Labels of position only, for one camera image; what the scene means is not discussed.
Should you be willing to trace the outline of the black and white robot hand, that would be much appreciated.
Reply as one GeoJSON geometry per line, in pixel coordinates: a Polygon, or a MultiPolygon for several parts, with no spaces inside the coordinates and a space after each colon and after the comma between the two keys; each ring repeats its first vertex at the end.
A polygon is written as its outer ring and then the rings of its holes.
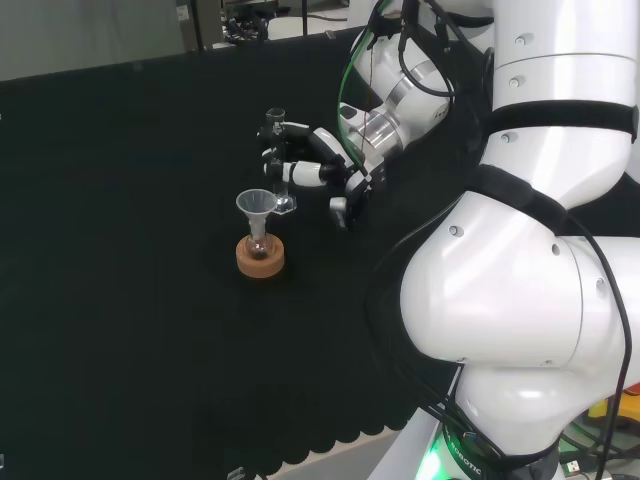
{"type": "Polygon", "coordinates": [[[332,189],[329,212],[334,224],[340,230],[353,228],[381,179],[381,157],[357,166],[329,131],[296,122],[261,126],[256,137],[264,147],[263,171],[275,186],[332,189]]]}

